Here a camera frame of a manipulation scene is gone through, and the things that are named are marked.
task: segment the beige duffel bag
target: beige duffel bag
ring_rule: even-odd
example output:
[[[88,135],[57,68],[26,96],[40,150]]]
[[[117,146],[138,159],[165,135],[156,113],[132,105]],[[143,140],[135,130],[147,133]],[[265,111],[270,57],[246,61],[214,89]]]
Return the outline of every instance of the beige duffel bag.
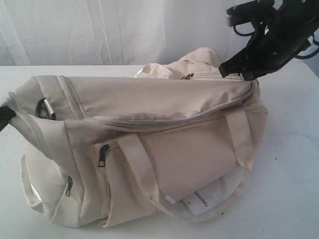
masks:
[[[32,77],[1,110],[26,139],[29,205],[51,222],[104,227],[164,211],[211,219],[239,195],[267,110],[258,82],[222,79],[200,48],[140,78]]]

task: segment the metal zipper pull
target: metal zipper pull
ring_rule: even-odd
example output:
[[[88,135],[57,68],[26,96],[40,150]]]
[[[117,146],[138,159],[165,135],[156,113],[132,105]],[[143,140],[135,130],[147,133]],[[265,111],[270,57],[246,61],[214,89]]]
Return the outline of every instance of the metal zipper pull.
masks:
[[[67,181],[67,188],[66,188],[66,191],[65,191],[65,195],[67,197],[70,197],[72,186],[73,186],[73,179],[69,176],[68,177],[68,181]]]
[[[189,73],[187,76],[181,78],[181,80],[190,80],[194,76],[194,73]]]
[[[110,149],[108,144],[105,144],[100,149],[99,168],[105,168],[106,152]]]

